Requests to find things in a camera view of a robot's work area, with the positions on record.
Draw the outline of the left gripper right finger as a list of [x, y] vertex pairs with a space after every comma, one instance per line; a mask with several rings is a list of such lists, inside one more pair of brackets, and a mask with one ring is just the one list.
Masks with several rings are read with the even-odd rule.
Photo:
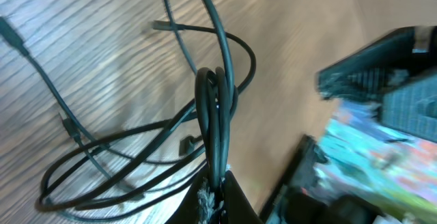
[[225, 172], [223, 183], [223, 211], [220, 223], [223, 224], [263, 224], [252, 209], [244, 192], [231, 171]]

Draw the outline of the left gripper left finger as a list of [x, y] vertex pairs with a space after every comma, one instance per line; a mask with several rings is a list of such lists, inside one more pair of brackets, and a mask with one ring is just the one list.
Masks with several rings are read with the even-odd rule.
[[165, 224], [209, 223], [214, 214], [214, 193], [208, 183], [208, 170], [201, 169], [194, 177], [179, 207]]

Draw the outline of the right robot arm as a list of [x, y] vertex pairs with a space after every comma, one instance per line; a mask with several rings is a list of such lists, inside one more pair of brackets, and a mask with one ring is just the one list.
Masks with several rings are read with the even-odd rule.
[[436, 222], [436, 28], [402, 27], [321, 70], [339, 100], [304, 135], [260, 212], [265, 223]]

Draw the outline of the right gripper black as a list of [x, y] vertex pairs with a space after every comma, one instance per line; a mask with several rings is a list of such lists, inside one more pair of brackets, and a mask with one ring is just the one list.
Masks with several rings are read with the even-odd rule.
[[379, 101], [397, 87], [383, 95], [380, 123], [435, 142], [436, 74], [407, 83], [434, 67], [436, 27], [400, 27], [319, 71], [317, 90], [325, 100]]

